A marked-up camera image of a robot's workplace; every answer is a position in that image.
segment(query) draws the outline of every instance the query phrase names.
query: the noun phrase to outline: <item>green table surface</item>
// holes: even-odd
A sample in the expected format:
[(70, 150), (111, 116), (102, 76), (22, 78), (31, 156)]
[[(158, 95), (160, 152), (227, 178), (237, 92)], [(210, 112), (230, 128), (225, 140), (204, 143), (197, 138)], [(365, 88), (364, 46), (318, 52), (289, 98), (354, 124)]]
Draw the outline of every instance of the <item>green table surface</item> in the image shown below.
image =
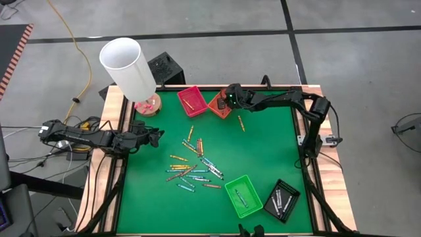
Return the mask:
[[(210, 102), (217, 92), (202, 92)], [(291, 109), (269, 108), (251, 113), (237, 109), (224, 120), (210, 109), (193, 118), (184, 112), (177, 92), (159, 92), (162, 110), (154, 117), (135, 116), (146, 125), (165, 130), (159, 147), (144, 145), (129, 156), (121, 201), (117, 233), (119, 234), (235, 234), (238, 224), (252, 232), (261, 224), (265, 233), (312, 232), (309, 208), (301, 170), (294, 167), (299, 158)], [(238, 115), (245, 126), (241, 129)], [(198, 165), (205, 169), (197, 155), (182, 145), (191, 125), (193, 144), (203, 139), (205, 157), (223, 173), (220, 180), (212, 173), (195, 173), (212, 180), (222, 189), (207, 188), (203, 182), (189, 179), (195, 192), (177, 187), (180, 179), (165, 180), (172, 164)], [(170, 158), (185, 157), (189, 162)], [(281, 178), (297, 189), (301, 196), (286, 224), (264, 209), (240, 219), (226, 193), (225, 183), (247, 174), (263, 205), (276, 181)]]

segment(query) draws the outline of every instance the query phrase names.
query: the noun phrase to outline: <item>yellow cable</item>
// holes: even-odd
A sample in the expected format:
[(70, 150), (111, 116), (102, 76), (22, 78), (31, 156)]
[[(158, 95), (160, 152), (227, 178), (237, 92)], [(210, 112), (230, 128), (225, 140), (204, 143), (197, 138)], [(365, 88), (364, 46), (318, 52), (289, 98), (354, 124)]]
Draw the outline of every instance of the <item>yellow cable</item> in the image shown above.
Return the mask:
[[(59, 16), (59, 18), (64, 23), (64, 25), (66, 26), (68, 32), (70, 33), (70, 36), (72, 37), (74, 46), (76, 46), (76, 49), (84, 56), (84, 58), (86, 60), (86, 63), (87, 63), (87, 66), (89, 67), (89, 80), (87, 81), (87, 84), (86, 84), (85, 88), (76, 97), (76, 98), (79, 99), (85, 93), (85, 91), (87, 90), (87, 88), (89, 87), (89, 85), (91, 84), (91, 81), (92, 81), (92, 68), (91, 68), (91, 64), (89, 63), (89, 60), (87, 59), (85, 53), (79, 48), (78, 43), (76, 43), (76, 40), (74, 39), (74, 36), (73, 36), (73, 33), (72, 33), (72, 30), (70, 30), (70, 28), (68, 27), (68, 25), (67, 25), (66, 21), (64, 20), (64, 18), (61, 16), (61, 14), (58, 12), (58, 10), (54, 7), (54, 5), (50, 2), (50, 0), (47, 0), (47, 2), (51, 6), (51, 8), (56, 12), (57, 16)], [(67, 119), (70, 116), (70, 114), (72, 113), (73, 108), (74, 108), (75, 105), (76, 105), (76, 102), (73, 102), (72, 105), (70, 106), (68, 112), (67, 112), (67, 115), (66, 115), (66, 118), (65, 119)]]

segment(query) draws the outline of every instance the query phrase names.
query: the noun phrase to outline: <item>black plastic tray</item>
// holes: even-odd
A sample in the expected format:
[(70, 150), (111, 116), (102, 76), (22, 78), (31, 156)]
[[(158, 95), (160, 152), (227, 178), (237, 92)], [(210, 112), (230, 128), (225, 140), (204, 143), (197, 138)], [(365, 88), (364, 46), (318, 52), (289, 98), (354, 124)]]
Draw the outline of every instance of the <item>black plastic tray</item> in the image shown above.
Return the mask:
[[(274, 197), (276, 200), (276, 191), (277, 189), (281, 190), (281, 200), (282, 200), (282, 208), (279, 209), (280, 212), (280, 217), (278, 216), (278, 214), (276, 213), (274, 204), (272, 202), (272, 199), (270, 197)], [(272, 192), (270, 193), (268, 199), (266, 200), (266, 203), (264, 204), (264, 209), (269, 212), (272, 216), (274, 216), (275, 218), (277, 218), (278, 220), (280, 220), (283, 223), (286, 223), (289, 216), (291, 215), (295, 204), (298, 201), (298, 198), (300, 196), (300, 192), (298, 192), (295, 188), (291, 187), (289, 184), (285, 183), (284, 181), (278, 179), (274, 189), (272, 190)], [(285, 212), (283, 213), (284, 207), (286, 206), (289, 197), (291, 198), (291, 201), (289, 202), (289, 205), (287, 206), (287, 209), (285, 210)]]

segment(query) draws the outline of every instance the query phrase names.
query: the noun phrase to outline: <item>wooden base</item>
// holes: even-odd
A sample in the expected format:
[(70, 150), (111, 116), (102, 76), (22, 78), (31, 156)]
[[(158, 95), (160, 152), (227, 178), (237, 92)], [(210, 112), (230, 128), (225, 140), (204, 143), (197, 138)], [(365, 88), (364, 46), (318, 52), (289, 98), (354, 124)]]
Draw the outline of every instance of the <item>wooden base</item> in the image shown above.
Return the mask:
[(159, 113), (162, 108), (161, 97), (157, 93), (154, 93), (152, 97), (146, 101), (136, 103), (135, 109), (141, 116), (152, 117)]

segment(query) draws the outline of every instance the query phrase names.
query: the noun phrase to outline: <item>gray floor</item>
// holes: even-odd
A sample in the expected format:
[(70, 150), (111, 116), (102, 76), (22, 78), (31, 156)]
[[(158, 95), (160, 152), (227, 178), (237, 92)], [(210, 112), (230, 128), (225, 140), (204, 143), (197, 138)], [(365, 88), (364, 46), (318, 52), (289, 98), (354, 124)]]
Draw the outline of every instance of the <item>gray floor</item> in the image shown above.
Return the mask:
[[(83, 37), (286, 29), (278, 0), (53, 2), (75, 36)], [(421, 2), (415, 0), (289, 0), (288, 5), (295, 29), (421, 23)], [(34, 23), (32, 39), (68, 37), (44, 0), (27, 1), (18, 8), (19, 13), (0, 24)], [(421, 155), (400, 144), (390, 126), (405, 114), (419, 112), (421, 106), (421, 32), (299, 35), (297, 42), (308, 83), (322, 85), (339, 113), (344, 137), (339, 156), (358, 229), (418, 236)], [(263, 74), (272, 83), (299, 83), (287, 35), (139, 43), (147, 59), (167, 51), (184, 69), (190, 84), (259, 83)], [(104, 44), (80, 43), (93, 67), (93, 83), (74, 111), (82, 118), (101, 114), (103, 101), (97, 92), (112, 82), (98, 60)], [(71, 43), (27, 45), (0, 102), (0, 121), (19, 126), (63, 119), (71, 97), (86, 81), (87, 66)], [(46, 153), (49, 148), (39, 143), (36, 133), (27, 130), (7, 138), (11, 157)], [(404, 139), (421, 149), (417, 134), (405, 134)], [(33, 166), (28, 163), (15, 170), (23, 172)], [(67, 166), (64, 158), (56, 158), (30, 174), (46, 177)]]

